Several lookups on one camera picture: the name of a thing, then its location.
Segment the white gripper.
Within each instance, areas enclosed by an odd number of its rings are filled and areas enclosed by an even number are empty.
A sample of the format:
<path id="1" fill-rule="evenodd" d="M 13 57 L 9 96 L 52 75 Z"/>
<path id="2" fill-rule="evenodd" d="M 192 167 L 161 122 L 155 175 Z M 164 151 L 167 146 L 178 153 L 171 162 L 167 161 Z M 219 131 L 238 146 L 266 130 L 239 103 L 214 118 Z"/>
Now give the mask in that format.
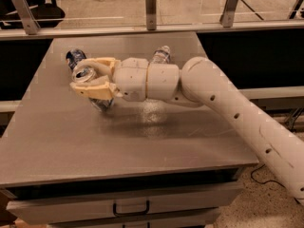
<path id="1" fill-rule="evenodd" d="M 120 61 L 113 57 L 87 58 L 77 64 L 75 72 L 78 73 L 85 67 L 93 68 L 101 77 L 84 83 L 72 82 L 70 87 L 77 94 L 99 100 L 116 97 L 123 97 L 129 102 L 145 100 L 146 59 L 127 58 Z"/>

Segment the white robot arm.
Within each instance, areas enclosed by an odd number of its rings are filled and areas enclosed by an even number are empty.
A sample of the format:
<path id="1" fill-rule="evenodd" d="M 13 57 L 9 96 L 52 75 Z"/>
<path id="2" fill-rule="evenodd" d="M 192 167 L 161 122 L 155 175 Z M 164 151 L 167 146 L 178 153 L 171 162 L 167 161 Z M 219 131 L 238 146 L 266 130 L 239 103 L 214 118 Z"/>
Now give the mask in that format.
<path id="1" fill-rule="evenodd" d="M 207 105 L 248 143 L 278 180 L 304 204 L 304 142 L 251 103 L 221 69 L 205 57 L 184 66 L 157 57 L 67 59 L 71 88 L 106 109 L 115 98 L 161 100 L 171 105 Z"/>

